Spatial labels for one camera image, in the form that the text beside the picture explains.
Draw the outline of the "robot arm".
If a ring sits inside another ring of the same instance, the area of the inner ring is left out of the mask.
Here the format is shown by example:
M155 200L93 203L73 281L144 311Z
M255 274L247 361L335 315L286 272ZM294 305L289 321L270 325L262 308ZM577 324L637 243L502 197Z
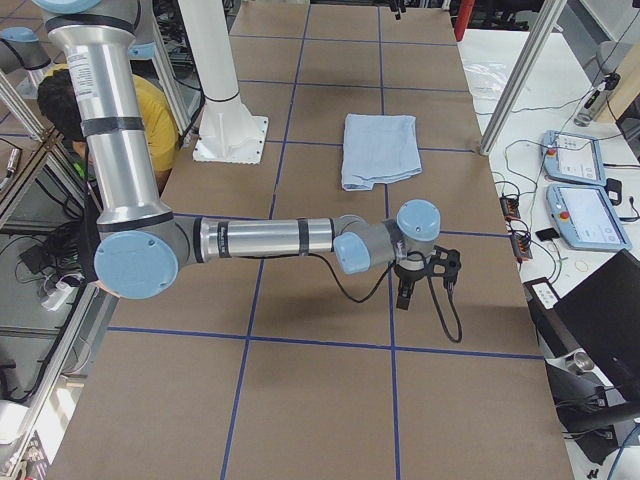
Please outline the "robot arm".
M130 56L155 28L146 1L42 1L49 39L66 57L80 113L85 157L94 166L102 211L93 265L99 281L127 299L170 287L183 267L211 260L336 256L347 274L381 265L399 280L396 304L409 305L419 280L446 268L437 246L439 212L424 200L369 223L356 215L288 220L234 214L249 203L240 175L225 186L213 168L261 159L268 120L251 114L240 94L222 5L183 1L179 11L202 88L197 143L160 194Z

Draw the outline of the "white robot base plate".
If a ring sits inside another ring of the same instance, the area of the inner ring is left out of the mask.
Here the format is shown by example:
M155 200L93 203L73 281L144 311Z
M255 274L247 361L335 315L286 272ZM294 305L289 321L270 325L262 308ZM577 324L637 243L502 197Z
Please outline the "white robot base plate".
M269 119L244 105L220 1L179 3L205 104L193 158L199 162L258 164Z

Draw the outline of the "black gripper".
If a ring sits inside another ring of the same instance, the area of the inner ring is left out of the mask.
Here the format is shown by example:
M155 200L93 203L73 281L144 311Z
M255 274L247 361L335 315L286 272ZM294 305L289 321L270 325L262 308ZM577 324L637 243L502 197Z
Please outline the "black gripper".
M404 0L388 0L388 5L396 20L400 20L402 18L402 14L406 12Z
M433 275L431 256L421 252L410 252L409 256L394 266L399 279L396 308L408 310L414 292L415 283Z

